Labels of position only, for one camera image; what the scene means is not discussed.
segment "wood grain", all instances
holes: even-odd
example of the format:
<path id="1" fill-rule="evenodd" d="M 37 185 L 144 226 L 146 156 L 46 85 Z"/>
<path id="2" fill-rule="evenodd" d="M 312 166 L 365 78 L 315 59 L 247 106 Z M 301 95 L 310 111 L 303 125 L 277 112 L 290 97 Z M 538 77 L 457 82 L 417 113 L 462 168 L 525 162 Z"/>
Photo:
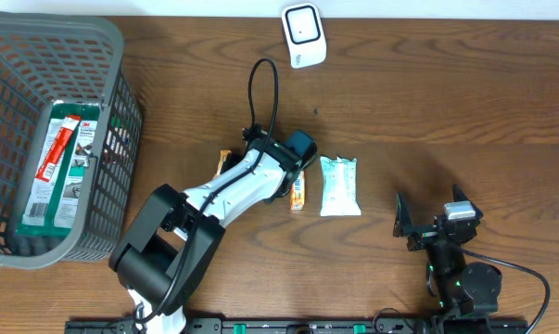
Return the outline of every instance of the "wood grain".
<path id="1" fill-rule="evenodd" d="M 423 253 L 392 237 L 395 193 L 415 222 L 439 213 L 457 182 L 485 213 L 467 249 L 546 275 L 553 297 L 538 333 L 559 333 L 559 22 L 326 19 L 326 61 L 289 67 L 278 19 L 112 18 L 124 70 L 145 110 L 127 210 L 169 183 L 200 185 L 220 149 L 243 149 L 253 63 L 280 76 L 276 137 L 303 129 L 320 152 L 358 158 L 361 217 L 319 216 L 322 174 L 307 204 L 257 204 L 230 225 L 189 308 L 228 317 L 365 317 L 422 313 Z M 272 74 L 257 74 L 268 124 Z M 531 320 L 543 288 L 501 268 L 499 315 Z M 0 269 L 0 333 L 59 333 L 70 318 L 114 317 L 131 299 L 106 262 Z"/>

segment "white background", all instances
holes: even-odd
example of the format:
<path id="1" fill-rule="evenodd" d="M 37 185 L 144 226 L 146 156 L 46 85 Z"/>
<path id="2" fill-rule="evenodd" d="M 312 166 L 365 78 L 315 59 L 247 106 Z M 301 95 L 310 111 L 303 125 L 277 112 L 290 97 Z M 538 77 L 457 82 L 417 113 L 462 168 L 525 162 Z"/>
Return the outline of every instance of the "white background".
<path id="1" fill-rule="evenodd" d="M 0 0 L 0 10 L 84 15 L 275 17 L 302 1 Z M 324 18 L 559 19 L 559 0 L 316 0 Z"/>

